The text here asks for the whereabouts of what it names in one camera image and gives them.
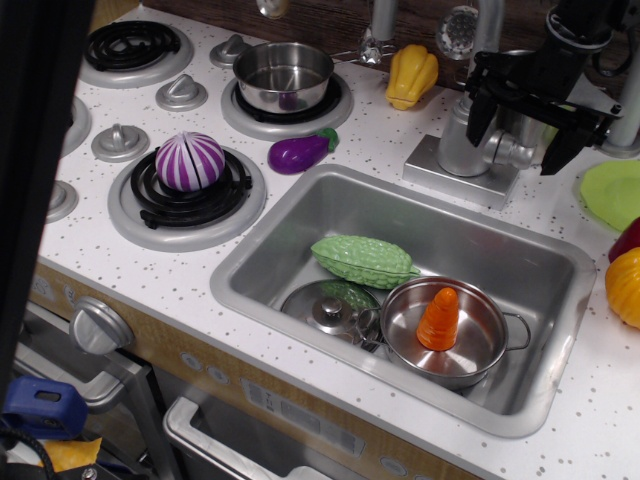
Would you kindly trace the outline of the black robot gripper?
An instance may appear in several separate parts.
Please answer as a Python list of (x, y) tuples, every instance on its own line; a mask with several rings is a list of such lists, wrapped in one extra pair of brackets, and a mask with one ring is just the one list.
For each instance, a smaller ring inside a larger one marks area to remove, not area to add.
[(472, 100), (467, 139), (480, 145), (499, 106), (553, 126), (555, 135), (541, 163), (543, 176), (559, 173), (624, 115), (619, 102), (586, 78), (576, 55), (481, 51), (474, 60), (466, 86)]

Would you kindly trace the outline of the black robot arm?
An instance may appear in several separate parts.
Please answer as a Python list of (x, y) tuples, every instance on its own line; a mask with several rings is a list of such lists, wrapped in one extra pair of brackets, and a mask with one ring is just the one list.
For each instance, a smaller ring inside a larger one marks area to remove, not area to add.
[(623, 107), (583, 72), (614, 32), (632, 25), (636, 12), (632, 1), (561, 1), (547, 14), (546, 39), (538, 50), (520, 56), (477, 53), (465, 87), (472, 100), (470, 143), (480, 145), (500, 106), (557, 129), (542, 160), (543, 175), (558, 173), (583, 148), (602, 142)]

